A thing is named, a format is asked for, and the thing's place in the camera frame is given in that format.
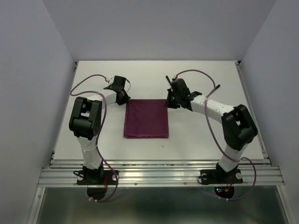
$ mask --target maroon towel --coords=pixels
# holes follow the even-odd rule
[[[168,138],[165,99],[131,99],[127,103],[125,138]]]

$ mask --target glass panel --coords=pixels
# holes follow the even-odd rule
[[[235,196],[248,191],[236,188]],[[283,224],[277,188],[255,187],[246,198],[225,202],[200,188],[117,189],[111,201],[88,201],[85,188],[49,188],[39,224]]]

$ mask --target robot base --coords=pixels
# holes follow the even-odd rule
[[[242,174],[239,169],[233,169],[223,174],[219,169],[203,169],[200,171],[198,182],[203,185],[209,184],[227,184],[229,181],[233,183],[243,183]]]
[[[78,174],[83,175],[83,170],[78,171]],[[77,178],[77,185],[104,185],[105,178],[107,177],[107,185],[116,185],[116,179],[113,177],[111,170],[104,170],[103,178],[100,180],[90,180],[87,178]]]

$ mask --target screw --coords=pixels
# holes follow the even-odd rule
[[[115,177],[114,174],[112,175],[112,180],[116,181],[116,177]]]
[[[207,179],[206,177],[204,177],[204,176],[206,176],[205,173],[201,174],[200,176],[201,176],[201,179],[203,179],[203,180],[206,180],[206,179]]]
[[[242,174],[241,173],[236,173],[235,176],[238,180],[242,179]]]

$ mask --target black mounting bracket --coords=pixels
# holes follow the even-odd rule
[[[125,91],[126,80],[127,79],[125,77],[114,76],[113,83],[104,88],[104,90],[113,90],[114,92],[116,92],[116,103],[118,105],[126,104],[131,98]]]
[[[258,133],[247,107],[242,104],[231,112],[224,113],[221,122],[226,143],[238,151],[252,142]]]
[[[79,175],[83,175],[83,170],[78,171]],[[116,185],[116,180],[113,180],[113,172],[111,170],[103,170],[101,179],[92,180],[87,178],[77,178],[77,185],[104,185],[105,178],[107,177],[107,185]]]
[[[195,97],[202,95],[202,93],[197,91],[190,92],[185,81],[181,78],[170,81],[168,76],[166,76],[166,79],[171,89],[167,90],[168,95],[165,106],[173,109],[183,107],[192,111],[191,101],[194,100]]]
[[[101,101],[89,101],[87,98],[77,97],[71,112],[69,129],[74,132],[76,137],[91,140],[100,132],[101,115]]]
[[[225,172],[219,164],[216,165],[216,169],[202,169],[198,181],[203,185],[227,184],[231,180],[234,184],[243,183],[241,171],[237,167],[229,172]]]

